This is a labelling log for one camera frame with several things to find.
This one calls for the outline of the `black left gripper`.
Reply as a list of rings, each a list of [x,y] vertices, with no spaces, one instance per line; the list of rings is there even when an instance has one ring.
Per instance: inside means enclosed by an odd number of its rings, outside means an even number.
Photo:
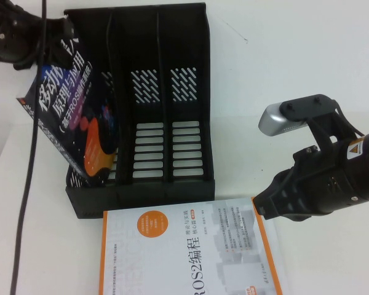
[[[74,27],[67,18],[47,19],[46,6],[42,6],[40,17],[20,6],[0,6],[0,62],[16,62],[16,71],[38,65],[46,24],[52,37],[74,37]]]

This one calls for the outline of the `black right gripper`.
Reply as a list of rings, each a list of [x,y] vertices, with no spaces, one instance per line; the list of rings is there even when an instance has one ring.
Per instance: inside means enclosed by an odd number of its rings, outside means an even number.
[[[291,221],[304,221],[361,204],[354,177],[347,171],[347,147],[347,143],[335,143],[331,153],[320,151],[316,146],[294,153],[294,173],[293,169],[281,171],[254,198],[258,214],[266,220],[285,217]],[[292,175],[296,194],[291,201],[295,209],[293,214],[276,204]]]

